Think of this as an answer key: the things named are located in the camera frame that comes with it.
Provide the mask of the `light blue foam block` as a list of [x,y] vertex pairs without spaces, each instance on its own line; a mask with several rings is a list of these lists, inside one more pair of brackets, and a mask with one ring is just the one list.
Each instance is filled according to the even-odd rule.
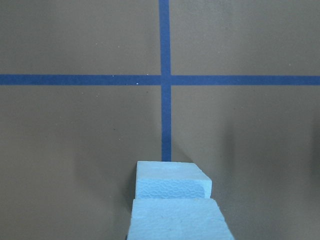
[[138,161],[136,199],[209,199],[212,180],[195,164]]
[[128,240],[233,240],[212,198],[135,199]]

